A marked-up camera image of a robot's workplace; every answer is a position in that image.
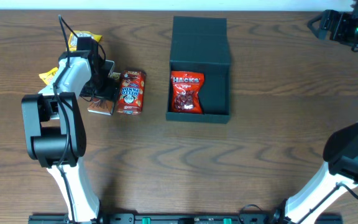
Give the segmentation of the brown Pocky box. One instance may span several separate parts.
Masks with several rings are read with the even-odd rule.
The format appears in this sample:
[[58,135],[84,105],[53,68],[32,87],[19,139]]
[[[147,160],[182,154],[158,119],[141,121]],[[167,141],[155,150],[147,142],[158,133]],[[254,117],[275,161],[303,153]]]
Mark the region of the brown Pocky box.
[[88,111],[92,113],[112,115],[119,94],[120,73],[114,71],[114,61],[107,60],[102,66],[101,72],[107,75],[107,79],[100,91],[95,93],[91,99]]

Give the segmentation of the yellow snack bag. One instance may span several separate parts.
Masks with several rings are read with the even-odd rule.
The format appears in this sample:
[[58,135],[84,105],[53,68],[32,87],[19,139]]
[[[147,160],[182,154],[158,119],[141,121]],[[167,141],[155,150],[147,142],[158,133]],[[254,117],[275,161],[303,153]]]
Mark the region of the yellow snack bag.
[[97,42],[100,42],[102,39],[102,35],[93,34],[89,31],[75,30],[74,33],[75,35],[71,33],[68,39],[68,46],[70,51],[76,51],[77,40],[79,37],[91,37]]

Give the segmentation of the red Hacks candy bag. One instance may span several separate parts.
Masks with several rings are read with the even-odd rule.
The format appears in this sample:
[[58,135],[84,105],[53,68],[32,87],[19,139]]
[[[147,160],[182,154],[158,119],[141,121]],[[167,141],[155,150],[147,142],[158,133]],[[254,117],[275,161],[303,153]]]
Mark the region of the red Hacks candy bag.
[[201,114],[203,111],[198,93],[204,83],[204,74],[172,71],[171,82],[173,87],[172,111]]

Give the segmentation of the black foldable container box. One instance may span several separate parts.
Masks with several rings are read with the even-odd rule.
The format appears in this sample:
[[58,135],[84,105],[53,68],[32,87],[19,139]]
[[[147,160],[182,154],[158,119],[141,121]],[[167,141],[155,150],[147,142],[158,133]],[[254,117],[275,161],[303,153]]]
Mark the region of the black foldable container box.
[[169,82],[168,121],[226,124],[231,112],[231,52],[225,18],[173,18],[170,71],[197,72],[204,75],[198,93],[201,114],[177,113],[172,108],[173,87]]

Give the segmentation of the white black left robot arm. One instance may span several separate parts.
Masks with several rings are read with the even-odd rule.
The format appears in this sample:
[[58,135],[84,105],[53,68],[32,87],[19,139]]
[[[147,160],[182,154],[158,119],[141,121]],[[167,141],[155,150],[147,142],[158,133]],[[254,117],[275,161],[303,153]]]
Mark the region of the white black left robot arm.
[[68,208],[63,223],[107,221],[86,174],[86,131],[78,99],[113,99],[117,88],[108,77],[113,68],[114,62],[96,49],[64,52],[50,83],[21,101],[27,153],[55,179]]

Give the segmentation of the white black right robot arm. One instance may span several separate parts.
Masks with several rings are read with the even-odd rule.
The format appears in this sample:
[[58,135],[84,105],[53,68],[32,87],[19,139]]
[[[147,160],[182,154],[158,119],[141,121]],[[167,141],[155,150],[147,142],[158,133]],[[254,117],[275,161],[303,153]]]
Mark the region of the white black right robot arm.
[[[352,12],[325,10],[307,23],[318,39],[347,45],[358,52],[358,2]],[[283,201],[271,223],[316,223],[342,194],[358,187],[358,122],[333,133],[323,151],[323,165],[294,196]]]

